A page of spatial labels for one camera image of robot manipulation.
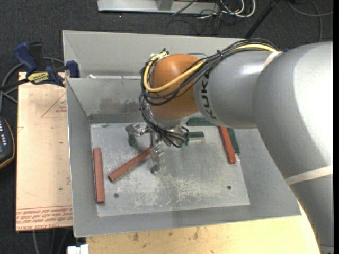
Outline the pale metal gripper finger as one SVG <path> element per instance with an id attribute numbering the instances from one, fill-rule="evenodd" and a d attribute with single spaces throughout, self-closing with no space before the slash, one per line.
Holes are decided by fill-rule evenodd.
<path id="1" fill-rule="evenodd" d="M 142 136 L 145 133 L 145 130 L 139 123 L 129 124 L 125 127 L 125 130 L 128 134 L 128 143 L 130 146 L 134 146 L 136 144 L 136 137 Z"/>
<path id="2" fill-rule="evenodd" d="M 153 165 L 150 169 L 151 173 L 155 174 L 161 170 L 161 168 L 165 165 L 165 156 L 164 151 L 159 147 L 151 148 L 151 159 Z"/>

